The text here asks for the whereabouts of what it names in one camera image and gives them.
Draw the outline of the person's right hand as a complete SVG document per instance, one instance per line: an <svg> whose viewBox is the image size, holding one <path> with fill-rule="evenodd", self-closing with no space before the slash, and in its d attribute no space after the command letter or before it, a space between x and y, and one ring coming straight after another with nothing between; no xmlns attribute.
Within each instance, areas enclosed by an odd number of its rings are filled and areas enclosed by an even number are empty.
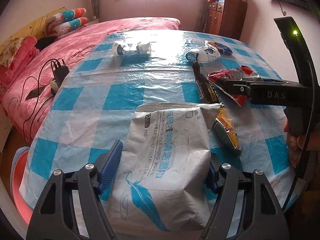
<svg viewBox="0 0 320 240"><path fill-rule="evenodd" d="M300 157L301 157L301 153L302 153L302 149L305 141L305 136L304 135L300 135L298 137L293 136L291 133L291 129L288 121L286 121L285 123L284 132L286 133L286 144L288 146L290 164L292 167L296 167L300 161ZM320 150L319 131L313 131L311 133L307 150L319 152Z"/></svg>

